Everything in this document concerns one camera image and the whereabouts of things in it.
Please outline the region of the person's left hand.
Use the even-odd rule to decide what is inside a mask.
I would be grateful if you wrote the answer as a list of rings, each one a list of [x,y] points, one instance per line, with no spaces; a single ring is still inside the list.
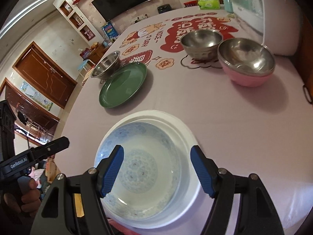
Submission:
[[[17,214],[25,213],[34,218],[41,204],[37,182],[31,177],[21,177],[18,179],[18,183],[22,196],[16,199],[14,195],[6,193],[4,194],[4,202]]]

